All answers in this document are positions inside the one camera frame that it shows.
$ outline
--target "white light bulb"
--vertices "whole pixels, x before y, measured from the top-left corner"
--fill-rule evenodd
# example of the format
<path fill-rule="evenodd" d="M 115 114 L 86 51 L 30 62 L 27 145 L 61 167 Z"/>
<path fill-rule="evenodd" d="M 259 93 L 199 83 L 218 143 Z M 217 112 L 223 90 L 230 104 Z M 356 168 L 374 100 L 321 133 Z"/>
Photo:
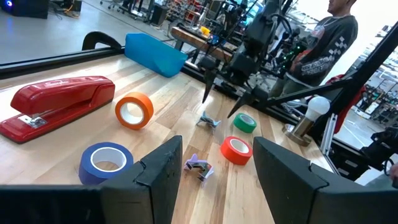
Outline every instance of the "white light bulb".
<path fill-rule="evenodd" d="M 305 117 L 315 122 L 321 115 L 327 113 L 329 109 L 330 103 L 328 99 L 322 96 L 316 96 L 308 103 L 308 110 L 305 113 Z"/>

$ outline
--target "yellow object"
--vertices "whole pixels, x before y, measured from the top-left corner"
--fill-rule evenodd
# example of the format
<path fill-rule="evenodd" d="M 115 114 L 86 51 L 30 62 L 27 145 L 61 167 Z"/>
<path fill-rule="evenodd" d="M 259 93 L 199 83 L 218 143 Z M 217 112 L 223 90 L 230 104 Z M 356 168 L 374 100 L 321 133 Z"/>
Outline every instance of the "yellow object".
<path fill-rule="evenodd" d="M 200 27 L 201 33 L 205 34 L 205 35 L 209 35 L 210 34 L 210 30 L 207 29 L 206 27 Z"/>

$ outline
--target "wooden table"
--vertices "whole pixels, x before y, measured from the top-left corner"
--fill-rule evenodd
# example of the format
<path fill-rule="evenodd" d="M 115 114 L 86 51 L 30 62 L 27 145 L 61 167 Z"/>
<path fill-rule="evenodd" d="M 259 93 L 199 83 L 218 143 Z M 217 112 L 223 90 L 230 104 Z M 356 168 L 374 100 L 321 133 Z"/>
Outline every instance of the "wooden table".
<path fill-rule="evenodd" d="M 197 37 L 187 31 L 184 31 L 178 27 L 173 27 L 171 30 L 171 34 L 174 38 L 177 39 L 177 43 L 175 44 L 174 48 L 177 50 L 182 49 L 182 45 L 184 43 L 187 43 L 193 47 L 196 47 L 200 49 L 201 51 L 205 51 L 209 45 L 206 43 L 205 40 L 203 40 L 200 37 Z M 211 55 L 217 58 L 218 60 L 224 61 L 225 59 L 230 61 L 231 60 L 231 53 L 222 50 L 220 48 L 217 48 L 216 50 L 213 50 L 213 48 L 210 49 Z"/>
<path fill-rule="evenodd" d="M 296 145 L 282 133 L 283 124 L 278 120 L 243 106 L 238 112 L 247 113 L 258 122 L 252 134 L 243 133 L 232 125 L 232 118 L 226 118 L 233 100 L 211 91 L 202 104 L 204 84 L 201 82 L 183 73 L 165 78 L 122 55 L 3 80 L 0 83 L 1 120 L 18 114 L 9 103 L 20 87 L 86 75 L 111 79 L 116 84 L 113 102 L 25 144 L 18 145 L 0 136 L 1 184 L 80 184 L 78 166 L 88 146 L 115 142 L 127 147 L 138 161 L 180 134 L 183 162 L 196 153 L 215 167 L 215 173 L 202 185 L 196 176 L 182 172 L 172 223 L 273 223 L 253 158 L 245 166 L 228 162 L 220 153 L 225 137 L 237 136 L 252 144 L 254 136 L 264 136 L 331 170 L 315 143 L 308 148 Z M 154 105 L 154 116 L 140 131 L 121 126 L 114 114 L 116 102 L 130 91 L 147 94 Z M 196 125 L 203 110 L 222 120 L 214 134 L 206 126 Z"/>

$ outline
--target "brass cylinder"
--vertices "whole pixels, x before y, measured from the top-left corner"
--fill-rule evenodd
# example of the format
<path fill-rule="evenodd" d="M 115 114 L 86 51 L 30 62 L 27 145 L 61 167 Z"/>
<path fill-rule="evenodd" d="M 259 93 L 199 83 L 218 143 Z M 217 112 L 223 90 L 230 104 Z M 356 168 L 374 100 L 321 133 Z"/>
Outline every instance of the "brass cylinder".
<path fill-rule="evenodd" d="M 312 125 L 313 121 L 306 117 L 303 117 L 294 127 L 292 134 L 303 137 L 311 129 Z"/>

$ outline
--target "concrete floor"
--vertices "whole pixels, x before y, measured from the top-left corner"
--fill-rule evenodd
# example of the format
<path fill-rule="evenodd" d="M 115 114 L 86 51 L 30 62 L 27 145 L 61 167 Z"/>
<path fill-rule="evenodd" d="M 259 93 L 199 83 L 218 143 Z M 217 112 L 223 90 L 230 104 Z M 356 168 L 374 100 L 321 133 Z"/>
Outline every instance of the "concrete floor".
<path fill-rule="evenodd" d="M 158 30 L 139 20 L 132 19 L 127 14 L 109 10 L 107 4 L 100 5 L 99 0 L 84 0 L 79 19 L 49 14 L 46 19 L 27 17 L 13 17 L 0 11 L 0 64 L 18 62 L 48 56 L 78 52 L 85 35 L 91 31 L 101 31 L 114 37 L 124 45 L 125 36 L 131 32 L 145 32 L 157 39 L 167 40 L 167 26 L 165 22 Z M 192 50 L 187 44 L 183 51 Z M 336 138 L 347 142 L 358 149 L 371 144 L 370 136 L 383 129 L 350 111 L 341 131 Z M 375 170 L 365 173 L 360 184 L 366 184 L 380 174 Z"/>

